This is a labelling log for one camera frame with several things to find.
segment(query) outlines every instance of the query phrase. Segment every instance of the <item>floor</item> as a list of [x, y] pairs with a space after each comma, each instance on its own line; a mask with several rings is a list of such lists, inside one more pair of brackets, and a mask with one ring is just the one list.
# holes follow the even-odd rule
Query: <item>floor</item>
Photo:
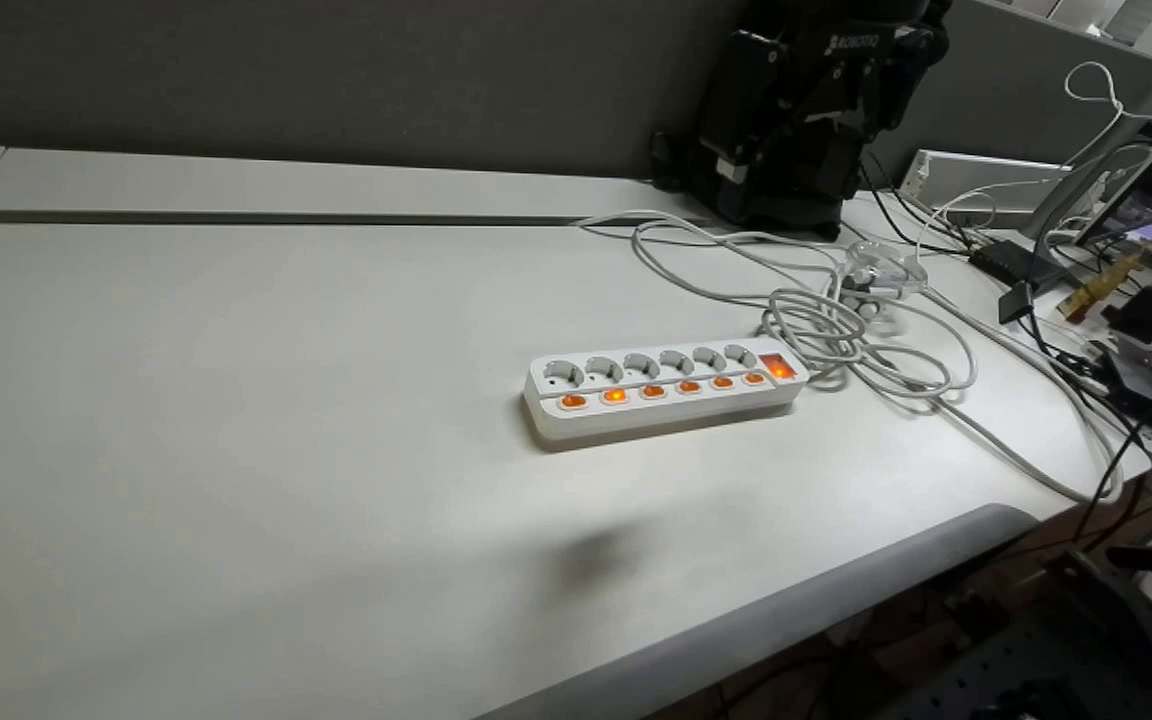
[[1143, 545], [1152, 538], [1152, 480], [1141, 501], [1124, 492], [1119, 503], [1064, 512], [1026, 533], [1012, 550], [942, 577], [928, 588], [903, 592], [847, 627], [811, 636], [762, 666], [750, 666], [723, 683], [711, 683], [654, 720], [859, 720], [901, 700], [909, 690], [933, 679], [951, 655], [1019, 613], [1043, 580], [1043, 566], [1068, 550]]

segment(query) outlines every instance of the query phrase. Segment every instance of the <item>white cable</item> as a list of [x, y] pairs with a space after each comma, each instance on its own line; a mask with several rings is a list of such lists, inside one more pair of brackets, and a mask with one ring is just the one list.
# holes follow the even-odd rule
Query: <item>white cable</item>
[[[888, 402], [919, 402], [919, 405], [951, 405], [959, 402], [959, 391], [977, 382], [977, 356], [967, 349], [967, 339], [937, 319], [933, 311], [909, 309], [909, 303], [881, 303], [893, 311], [912, 311], [922, 318], [933, 324], [939, 324], [947, 338], [956, 338], [967, 372], [965, 382], [956, 382], [947, 372], [942, 362], [937, 362], [933, 353], [909, 349], [909, 346], [872, 346], [868, 339], [868, 318], [859, 318], [857, 309], [845, 303], [841, 285], [832, 285], [832, 292], [811, 292], [804, 281], [787, 277], [784, 261], [766, 261], [747, 254], [747, 245], [804, 245], [804, 241], [787, 241], [787, 236], [766, 236], [766, 231], [709, 231], [696, 227], [690, 219], [667, 215], [667, 214], [625, 214], [625, 215], [598, 215], [598, 219], [580, 219], [577, 227], [609, 236], [609, 226], [625, 226], [625, 219], [641, 219], [636, 231], [617, 236], [629, 241], [636, 261], [644, 269], [653, 269], [660, 281], [696, 292], [705, 300], [720, 300], [720, 303], [739, 303], [739, 309], [761, 309], [761, 334], [784, 339], [807, 370], [811, 370], [811, 387], [820, 391], [837, 391], [847, 387], [847, 378], [859, 378], [865, 386], [872, 386], [881, 397]], [[671, 247], [729, 247], [732, 255], [766, 269], [771, 277], [787, 281], [790, 287], [776, 287], [776, 292], [715, 292], [715, 287], [698, 287], [690, 281], [683, 281], [679, 273], [671, 273], [653, 245], [671, 245]], [[903, 362], [919, 362], [922, 370], [933, 370], [937, 378], [912, 378], [901, 366], [893, 366], [893, 356]]]
[[[977, 318], [959, 311], [959, 309], [956, 309], [947, 296], [939, 296], [937, 287], [922, 287], [922, 296], [928, 296], [933, 303], [939, 303], [947, 318], [956, 318], [959, 324], [977, 327], [978, 338], [986, 338], [992, 346], [998, 346], [1004, 353], [1012, 353], [1016, 362], [1025, 362], [1026, 370], [1034, 370], [1041, 378], [1049, 378], [1049, 382], [1068, 397], [1068, 405], [1081, 414], [1085, 428], [1092, 428], [1092, 437], [1099, 440], [1099, 449], [1110, 453], [1110, 440], [1099, 432], [1099, 426], [1092, 419], [1088, 405], [1085, 405], [1043, 362], [1034, 362], [1034, 356], [1025, 353], [1019, 346], [1012, 346], [1004, 334], [996, 334], [996, 327], [978, 324]], [[978, 432], [978, 437], [983, 437], [986, 443], [996, 443], [1004, 458], [1019, 460], [1016, 449], [1009, 449], [998, 437], [992, 437], [986, 428], [978, 428], [967, 414], [951, 409], [951, 417], [959, 417], [973, 432]], [[1085, 501], [1085, 503], [1110, 503], [1110, 501], [1119, 496], [1119, 484], [1124, 484], [1124, 476], [1110, 476], [1110, 484], [1106, 484], [1102, 496], [1088, 496], [1088, 492], [1077, 492], [1077, 490], [1058, 484], [1054, 476], [1032, 470], [1026, 460], [1025, 460], [1025, 470], [1026, 470], [1041, 484], [1054, 490], [1058, 496]]]
[[[1077, 80], [1081, 72], [1099, 72], [1099, 77], [1102, 77], [1102, 92], [1099, 92], [1099, 98], [1077, 92], [1070, 80]], [[1152, 122], [1152, 116], [1143, 116], [1143, 111], [1128, 111], [1128, 103], [1119, 102], [1119, 80], [1115, 80], [1110, 70], [1099, 65], [1099, 61], [1081, 61], [1081, 65], [1070, 65], [1070, 70], [1064, 72], [1064, 98], [1077, 102], [1077, 103], [1106, 103], [1106, 107], [1110, 107], [1106, 126], [1102, 126], [1085, 147], [1077, 147], [1064, 166], [1088, 161], [1088, 153], [1092, 153], [1106, 131], [1115, 131], [1119, 122]]]
[[937, 219], [947, 219], [951, 210], [977, 201], [977, 197], [992, 197], [992, 194], [1012, 194], [1012, 189], [1034, 189], [1034, 185], [1054, 185], [1054, 175], [1034, 175], [1034, 182], [998, 182], [998, 185], [977, 185], [942, 204], [933, 210]]
[[[876, 300], [881, 311], [882, 309], [888, 311], [912, 311], [912, 318], [922, 318], [922, 319], [939, 324], [965, 353], [965, 378], [956, 378], [939, 356], [933, 356], [922, 349], [868, 339], [872, 319], [865, 311], [847, 309], [845, 292], [820, 296], [820, 292], [811, 292], [804, 285], [776, 287], [776, 292], [711, 292], [711, 287], [698, 287], [698, 285], [683, 281], [679, 273], [671, 273], [653, 254], [653, 245], [663, 245], [663, 247], [729, 247], [732, 255], [750, 261], [750, 264], [776, 273], [778, 281], [787, 281], [784, 264], [776, 264], [766, 255], [750, 255], [747, 241], [762, 241], [762, 245], [800, 245], [800, 241], [784, 241], [784, 236], [766, 236], [766, 231], [709, 231], [709, 227], [696, 227], [696, 226], [677, 219], [667, 214], [631, 214], [631, 215], [609, 215], [609, 219], [580, 219], [577, 227], [609, 236], [603, 226], [625, 226], [625, 219], [641, 219], [641, 227], [631, 236], [617, 236], [617, 241], [629, 241], [636, 261], [644, 261], [660, 281], [667, 281], [667, 285], [677, 285], [683, 292], [696, 292], [705, 300], [761, 309], [762, 311], [761, 334], [762, 338], [778, 338], [811, 370], [811, 387], [816, 391], [841, 391], [841, 387], [847, 387], [847, 378], [857, 378], [881, 402], [888, 402], [888, 405], [895, 405], [895, 409], [903, 409], [912, 417], [947, 414], [951, 419], [973, 428], [978, 440], [998, 449], [1016, 470], [1034, 476], [1043, 490], [1051, 490], [1051, 492], [1058, 492], [1068, 501], [1092, 501], [1088, 492], [1077, 492], [1077, 490], [1058, 484], [1054, 476], [1049, 476], [1043, 470], [1034, 470], [1032, 460], [1025, 460], [1009, 440], [998, 440], [978, 419], [973, 419], [965, 409], [956, 409], [965, 402], [965, 391], [977, 386], [977, 356], [973, 356], [973, 346], [947, 319], [939, 319], [939, 318], [933, 318], [922, 309], [912, 309], [912, 303]], [[1012, 339], [1004, 339], [986, 324], [978, 324], [967, 311], [959, 311], [937, 287], [928, 287], [928, 273], [917, 264], [917, 255], [903, 255], [903, 261], [893, 261], [893, 264], [939, 311], [956, 318], [959, 324], [977, 327], [978, 338], [996, 339], [998, 349], [1009, 349], [1025, 366], [1032, 366], [1041, 378], [1049, 378], [1070, 402], [1081, 419], [1097, 432], [1102, 453], [1110, 453], [1110, 443], [1092, 426], [1092, 417], [1081, 405], [1081, 397], [1070, 397], [1070, 387], [1064, 387], [1058, 378], [1049, 366], [1032, 362], [1025, 349], [1016, 349]]]

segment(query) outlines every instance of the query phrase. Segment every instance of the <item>gray wall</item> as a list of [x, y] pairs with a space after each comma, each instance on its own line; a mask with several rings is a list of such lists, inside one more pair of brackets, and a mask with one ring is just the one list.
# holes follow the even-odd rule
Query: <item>gray wall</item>
[[[0, 143], [641, 171], [683, 126], [745, 0], [0, 0]], [[888, 166], [919, 143], [1058, 161], [1152, 61], [956, 0]]]
[[947, 61], [919, 83], [909, 122], [876, 143], [893, 171], [917, 147], [1068, 161], [1106, 122], [1106, 107], [1064, 98], [1064, 72], [1081, 61], [1102, 61], [1128, 107], [1152, 90], [1152, 58], [1009, 8], [959, 0], [947, 35]]

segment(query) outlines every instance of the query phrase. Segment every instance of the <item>power outlet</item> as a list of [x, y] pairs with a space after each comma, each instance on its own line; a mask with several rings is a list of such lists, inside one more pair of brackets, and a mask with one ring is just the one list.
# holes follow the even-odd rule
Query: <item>power outlet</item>
[[807, 370], [778, 339], [534, 356], [522, 405], [543, 443], [625, 440], [787, 414]]

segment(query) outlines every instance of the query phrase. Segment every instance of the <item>desk surface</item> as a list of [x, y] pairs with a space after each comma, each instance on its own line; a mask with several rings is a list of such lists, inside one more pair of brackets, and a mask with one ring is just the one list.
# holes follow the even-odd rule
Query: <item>desk surface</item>
[[[859, 387], [526, 440], [526, 356], [747, 327], [570, 227], [0, 227], [0, 715], [476, 715], [983, 503], [1068, 509]], [[1092, 490], [1058, 391], [973, 346], [967, 409]]]
[[205, 156], [36, 153], [0, 161], [0, 214], [177, 215], [596, 215], [671, 210], [677, 197], [617, 175], [275, 166]]

